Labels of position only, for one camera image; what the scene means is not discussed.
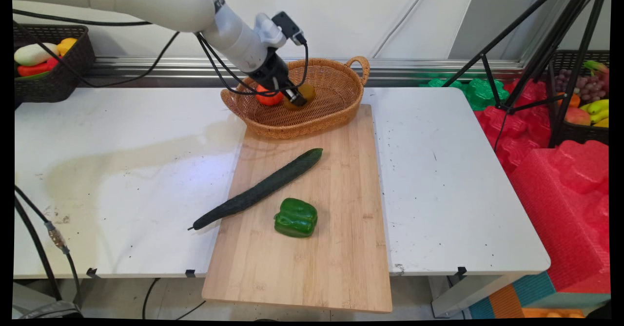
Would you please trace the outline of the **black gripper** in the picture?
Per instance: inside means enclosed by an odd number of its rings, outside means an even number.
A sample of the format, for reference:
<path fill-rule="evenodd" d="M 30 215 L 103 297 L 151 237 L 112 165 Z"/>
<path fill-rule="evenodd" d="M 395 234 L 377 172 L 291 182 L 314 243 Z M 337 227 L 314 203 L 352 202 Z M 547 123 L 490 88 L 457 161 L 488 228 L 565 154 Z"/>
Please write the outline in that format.
<path fill-rule="evenodd" d="M 278 91 L 281 95 L 294 93 L 294 84 L 289 80 L 287 64 L 276 53 L 276 48 L 268 48 L 267 58 L 254 72 L 249 73 L 256 85 L 253 91 L 259 92 L 262 87 L 268 92 Z M 309 88 L 298 88 L 295 98 L 290 101 L 290 108 L 304 108 L 309 104 Z"/>

